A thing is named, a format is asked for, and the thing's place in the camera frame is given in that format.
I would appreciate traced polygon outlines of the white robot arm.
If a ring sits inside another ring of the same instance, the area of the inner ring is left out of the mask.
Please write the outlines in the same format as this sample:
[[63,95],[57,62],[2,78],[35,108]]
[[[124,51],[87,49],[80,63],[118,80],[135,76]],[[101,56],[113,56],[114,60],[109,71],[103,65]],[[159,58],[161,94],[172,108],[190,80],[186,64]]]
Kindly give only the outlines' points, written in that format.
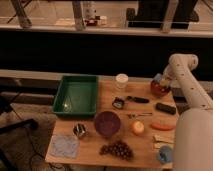
[[213,100],[191,73],[197,65],[196,55],[176,53],[163,73],[177,79],[189,106],[176,124],[173,171],[213,171]]

